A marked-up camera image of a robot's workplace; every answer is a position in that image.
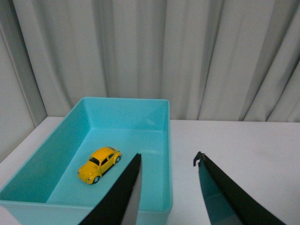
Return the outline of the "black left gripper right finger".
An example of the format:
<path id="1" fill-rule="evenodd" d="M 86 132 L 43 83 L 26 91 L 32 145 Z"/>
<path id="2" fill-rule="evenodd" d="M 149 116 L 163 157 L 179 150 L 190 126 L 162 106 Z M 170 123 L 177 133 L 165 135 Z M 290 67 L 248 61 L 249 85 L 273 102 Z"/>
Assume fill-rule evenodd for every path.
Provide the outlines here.
<path id="1" fill-rule="evenodd" d="M 255 201 L 208 156 L 193 160 L 206 210 L 212 225 L 283 225 L 284 222 Z"/>

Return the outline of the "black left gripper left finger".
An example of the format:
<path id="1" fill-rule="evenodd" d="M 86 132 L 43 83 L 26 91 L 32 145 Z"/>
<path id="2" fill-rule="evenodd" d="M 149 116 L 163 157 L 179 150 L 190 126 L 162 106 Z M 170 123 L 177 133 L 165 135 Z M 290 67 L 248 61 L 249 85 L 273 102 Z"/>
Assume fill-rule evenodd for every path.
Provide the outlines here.
<path id="1" fill-rule="evenodd" d="M 81 225 L 135 225 L 142 187 L 142 156 L 137 153 L 106 196 Z"/>

